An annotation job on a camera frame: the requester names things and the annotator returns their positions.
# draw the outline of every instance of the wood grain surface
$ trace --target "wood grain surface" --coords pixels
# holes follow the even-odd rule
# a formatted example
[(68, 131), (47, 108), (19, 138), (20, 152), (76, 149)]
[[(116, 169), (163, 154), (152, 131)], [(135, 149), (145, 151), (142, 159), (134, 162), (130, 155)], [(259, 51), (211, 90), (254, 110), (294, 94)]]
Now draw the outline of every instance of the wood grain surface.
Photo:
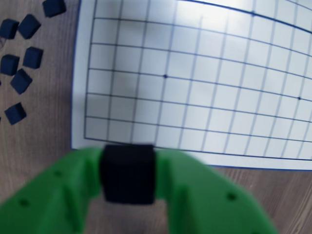
[[(33, 14), (42, 24), (29, 40), (19, 33), (14, 40), (2, 39), (0, 57), (19, 56), (21, 68), (26, 48), (44, 50), (39, 69), (24, 68), (33, 78), (24, 94), (18, 95), (13, 90), (12, 77), (0, 74), (0, 202), (70, 151), (71, 85), (79, 1), (67, 0), (67, 12), (51, 19), (44, 17), (42, 2), (0, 0), (0, 22), (6, 18), (22, 21), (27, 14)], [(18, 102), (25, 108), (27, 118), (11, 126), (3, 111)], [(250, 191), (280, 233), (312, 233), (312, 173), (217, 170)], [(165, 203), (133, 207), (107, 204), (99, 198), (90, 207), (86, 233), (167, 233)]]

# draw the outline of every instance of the dark blue cube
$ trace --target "dark blue cube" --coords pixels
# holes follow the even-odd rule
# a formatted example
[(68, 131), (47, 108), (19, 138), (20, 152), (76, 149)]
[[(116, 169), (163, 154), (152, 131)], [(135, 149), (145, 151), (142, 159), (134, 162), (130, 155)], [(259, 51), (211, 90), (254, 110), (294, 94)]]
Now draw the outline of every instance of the dark blue cube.
[(23, 66), (33, 69), (40, 68), (43, 50), (29, 47), (24, 56)]
[(27, 15), (20, 23), (18, 30), (25, 39), (30, 39), (40, 26), (41, 24), (33, 15)]
[(14, 39), (18, 26), (19, 22), (12, 19), (5, 19), (0, 27), (0, 37)]
[(19, 69), (10, 84), (18, 94), (22, 94), (26, 91), (31, 82), (33, 82), (33, 79), (31, 79), (23, 69)]
[(0, 73), (12, 76), (15, 75), (20, 58), (14, 55), (5, 55), (1, 59)]
[(20, 122), (26, 117), (26, 112), (22, 107), (21, 103), (11, 106), (9, 109), (4, 111), (6, 117), (8, 118), (11, 125)]
[(64, 0), (46, 0), (42, 3), (44, 14), (46, 17), (53, 17), (66, 11)]

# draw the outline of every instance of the screw hole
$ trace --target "screw hole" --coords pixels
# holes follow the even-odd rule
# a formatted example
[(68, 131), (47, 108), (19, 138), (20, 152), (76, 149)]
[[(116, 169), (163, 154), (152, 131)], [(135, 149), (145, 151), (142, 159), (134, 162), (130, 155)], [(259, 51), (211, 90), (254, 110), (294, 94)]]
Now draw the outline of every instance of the screw hole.
[(19, 201), (19, 204), (23, 207), (28, 207), (29, 206), (29, 201), (27, 201), (26, 199), (22, 199)]
[(235, 200), (237, 199), (237, 197), (236, 197), (236, 195), (233, 194), (233, 193), (228, 193), (227, 199), (228, 199), (229, 201), (235, 201)]
[(60, 171), (55, 171), (54, 175), (57, 176), (57, 177), (62, 177), (63, 173), (60, 172)]

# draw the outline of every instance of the foam block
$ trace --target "foam block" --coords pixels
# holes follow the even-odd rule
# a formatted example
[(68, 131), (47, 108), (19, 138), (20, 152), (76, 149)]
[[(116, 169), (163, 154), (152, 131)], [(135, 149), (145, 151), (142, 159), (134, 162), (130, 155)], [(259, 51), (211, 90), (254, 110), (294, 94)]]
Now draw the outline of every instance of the foam block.
[(12, 76), (15, 75), (20, 58), (14, 55), (5, 55), (1, 59), (0, 73)]
[(33, 69), (40, 68), (43, 50), (29, 47), (24, 56), (23, 66)]
[(152, 204), (156, 155), (152, 145), (107, 145), (100, 160), (105, 199), (126, 204)]
[(5, 19), (0, 26), (0, 37), (14, 39), (18, 26), (19, 22), (12, 19)]
[(64, 0), (46, 0), (42, 3), (46, 17), (53, 17), (66, 12)]
[(26, 112), (22, 107), (21, 103), (11, 106), (9, 109), (4, 111), (6, 117), (8, 118), (11, 125), (20, 122), (26, 117)]
[(18, 30), (25, 39), (30, 39), (40, 26), (41, 24), (33, 15), (27, 15), (20, 23)]
[(31, 79), (23, 69), (19, 69), (10, 84), (18, 94), (22, 94), (26, 91), (31, 82), (33, 82), (33, 79)]

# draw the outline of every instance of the grid paper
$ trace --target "grid paper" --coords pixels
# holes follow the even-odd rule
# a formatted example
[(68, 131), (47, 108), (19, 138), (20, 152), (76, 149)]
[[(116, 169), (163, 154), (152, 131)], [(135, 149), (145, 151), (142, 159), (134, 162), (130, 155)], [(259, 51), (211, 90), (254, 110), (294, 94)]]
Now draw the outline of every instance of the grid paper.
[(303, 0), (82, 0), (72, 147), (311, 170), (311, 26)]

